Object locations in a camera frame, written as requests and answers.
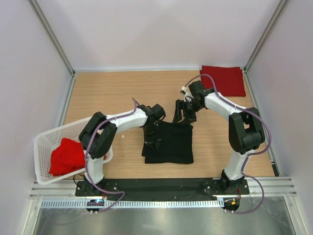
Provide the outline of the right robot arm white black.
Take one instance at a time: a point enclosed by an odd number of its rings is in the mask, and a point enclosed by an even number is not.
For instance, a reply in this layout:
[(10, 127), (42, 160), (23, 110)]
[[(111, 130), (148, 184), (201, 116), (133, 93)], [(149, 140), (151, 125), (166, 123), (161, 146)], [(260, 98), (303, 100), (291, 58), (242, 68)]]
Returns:
[(200, 81), (183, 86), (180, 92), (184, 98), (176, 100), (174, 123), (194, 123), (196, 113), (202, 109), (213, 110), (228, 122), (228, 141), (232, 153), (228, 165), (222, 170), (220, 187), (224, 193), (235, 192), (243, 184), (249, 157), (265, 141), (258, 109), (239, 106), (214, 88), (205, 89)]

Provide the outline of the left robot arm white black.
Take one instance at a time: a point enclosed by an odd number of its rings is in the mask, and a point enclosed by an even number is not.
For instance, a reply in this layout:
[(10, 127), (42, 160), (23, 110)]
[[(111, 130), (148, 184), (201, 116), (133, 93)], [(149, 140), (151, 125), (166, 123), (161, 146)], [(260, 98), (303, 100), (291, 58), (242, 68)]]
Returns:
[(109, 152), (116, 134), (140, 127), (144, 133), (144, 146), (157, 151), (161, 136), (158, 123), (166, 117), (159, 104), (153, 107), (136, 104), (134, 109), (117, 115), (95, 113), (79, 135), (84, 150), (85, 176), (84, 184), (93, 196), (104, 190), (103, 161)]

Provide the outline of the black t shirt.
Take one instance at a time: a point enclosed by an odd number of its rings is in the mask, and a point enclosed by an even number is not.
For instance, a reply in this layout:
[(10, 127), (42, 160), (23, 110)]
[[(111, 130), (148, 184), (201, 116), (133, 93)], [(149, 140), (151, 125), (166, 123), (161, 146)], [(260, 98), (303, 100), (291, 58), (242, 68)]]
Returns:
[(190, 124), (160, 122), (158, 125), (160, 142), (158, 150), (144, 146), (142, 156), (145, 164), (192, 164), (193, 126)]

